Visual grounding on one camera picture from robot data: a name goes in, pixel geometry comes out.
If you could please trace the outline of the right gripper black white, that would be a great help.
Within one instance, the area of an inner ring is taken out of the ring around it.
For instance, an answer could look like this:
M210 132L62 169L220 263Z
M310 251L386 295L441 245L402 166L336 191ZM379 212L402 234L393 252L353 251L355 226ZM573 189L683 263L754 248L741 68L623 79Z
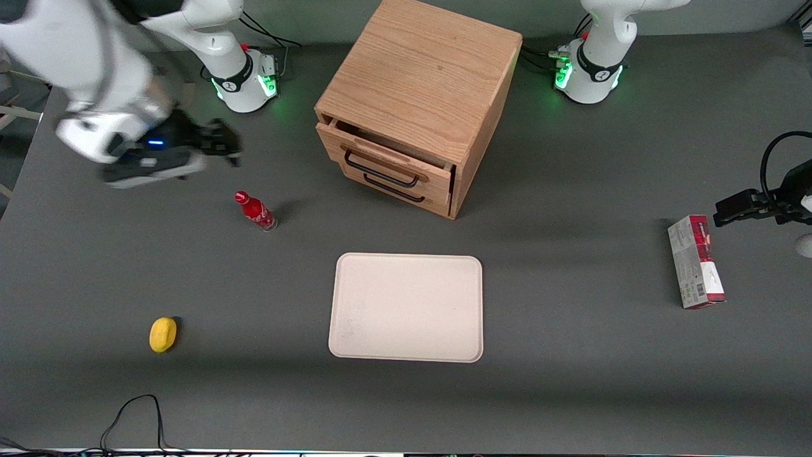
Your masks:
M103 182L119 190L198 173L206 167L200 150L233 168L240 168L242 160L241 138L223 119L201 127L178 109L124 147L116 162L103 166Z

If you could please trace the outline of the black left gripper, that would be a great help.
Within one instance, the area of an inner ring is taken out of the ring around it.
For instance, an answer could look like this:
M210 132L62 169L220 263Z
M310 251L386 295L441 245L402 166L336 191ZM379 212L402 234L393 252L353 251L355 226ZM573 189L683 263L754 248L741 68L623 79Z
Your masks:
M743 190L714 205L714 225L722 228L736 221L774 217L777 225L789 222L811 225L810 192L811 161L807 160L792 168L775 191L775 202L780 210L769 202L766 193L754 189Z

